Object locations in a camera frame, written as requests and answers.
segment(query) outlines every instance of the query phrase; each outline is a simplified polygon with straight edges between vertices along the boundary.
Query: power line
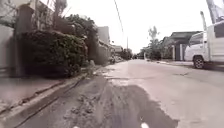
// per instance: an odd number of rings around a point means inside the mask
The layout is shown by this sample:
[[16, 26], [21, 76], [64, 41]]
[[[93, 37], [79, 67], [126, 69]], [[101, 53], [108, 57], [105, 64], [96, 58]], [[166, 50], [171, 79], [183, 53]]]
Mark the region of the power line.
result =
[[122, 33], [124, 35], [124, 28], [123, 28], [123, 24], [122, 24], [122, 21], [121, 21], [121, 16], [120, 16], [120, 12], [119, 12], [116, 0], [114, 0], [114, 3], [115, 3], [115, 6], [116, 6], [118, 18], [119, 18], [119, 21], [120, 21], [120, 24], [121, 24], [121, 30], [122, 30]]

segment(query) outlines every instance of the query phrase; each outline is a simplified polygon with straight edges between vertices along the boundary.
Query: tree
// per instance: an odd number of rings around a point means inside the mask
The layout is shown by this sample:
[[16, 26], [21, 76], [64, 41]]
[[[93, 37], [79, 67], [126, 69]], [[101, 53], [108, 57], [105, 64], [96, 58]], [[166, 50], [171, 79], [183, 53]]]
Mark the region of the tree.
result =
[[70, 15], [66, 20], [75, 26], [75, 35], [85, 38], [88, 47], [89, 60], [97, 63], [98, 56], [98, 35], [95, 22], [89, 17], [80, 17], [79, 15]]
[[152, 60], [159, 60], [161, 59], [162, 49], [161, 42], [157, 38], [159, 32], [155, 26], [153, 28], [150, 28], [148, 32], [151, 40], [149, 44], [149, 49], [146, 51], [147, 55]]
[[67, 0], [55, 0], [54, 3], [54, 14], [53, 14], [53, 28], [56, 27], [58, 17], [63, 13], [67, 7]]
[[133, 56], [131, 49], [124, 49], [120, 52], [121, 58], [124, 60], [130, 60]]

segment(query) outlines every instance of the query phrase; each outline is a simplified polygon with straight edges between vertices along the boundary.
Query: asphalt road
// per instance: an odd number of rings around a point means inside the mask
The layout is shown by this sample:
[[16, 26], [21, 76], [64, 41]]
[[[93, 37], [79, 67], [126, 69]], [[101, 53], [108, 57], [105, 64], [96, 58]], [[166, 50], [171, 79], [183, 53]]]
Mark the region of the asphalt road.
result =
[[223, 72], [132, 60], [94, 74], [19, 128], [223, 127]]

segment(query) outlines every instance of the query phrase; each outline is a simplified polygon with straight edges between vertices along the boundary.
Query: car wheel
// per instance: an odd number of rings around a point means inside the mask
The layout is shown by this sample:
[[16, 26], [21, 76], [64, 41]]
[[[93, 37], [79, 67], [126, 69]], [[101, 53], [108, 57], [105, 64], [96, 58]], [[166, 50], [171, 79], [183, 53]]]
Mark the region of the car wheel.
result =
[[197, 69], [203, 69], [205, 66], [204, 59], [200, 56], [194, 57], [194, 67]]

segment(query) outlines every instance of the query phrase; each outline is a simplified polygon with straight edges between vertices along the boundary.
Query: mud patch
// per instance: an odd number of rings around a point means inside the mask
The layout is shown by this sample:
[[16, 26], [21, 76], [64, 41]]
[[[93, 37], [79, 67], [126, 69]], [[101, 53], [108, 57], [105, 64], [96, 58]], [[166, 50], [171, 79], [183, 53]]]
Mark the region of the mud patch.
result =
[[[97, 80], [106, 81], [99, 76]], [[138, 86], [116, 86], [109, 82], [94, 86], [86, 88], [77, 99], [80, 106], [71, 110], [76, 127], [138, 128], [143, 123], [150, 128], [177, 127], [178, 121], [166, 115]]]

